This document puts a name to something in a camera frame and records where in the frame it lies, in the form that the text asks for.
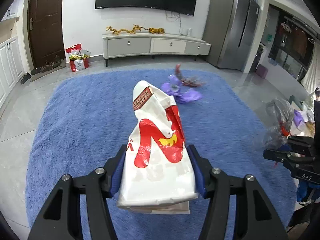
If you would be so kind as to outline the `blue gloved right hand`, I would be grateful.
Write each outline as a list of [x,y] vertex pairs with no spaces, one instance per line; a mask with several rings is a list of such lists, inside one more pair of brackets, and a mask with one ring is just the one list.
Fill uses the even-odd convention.
[[319,185],[300,180],[297,187],[297,202],[300,205],[319,203]]

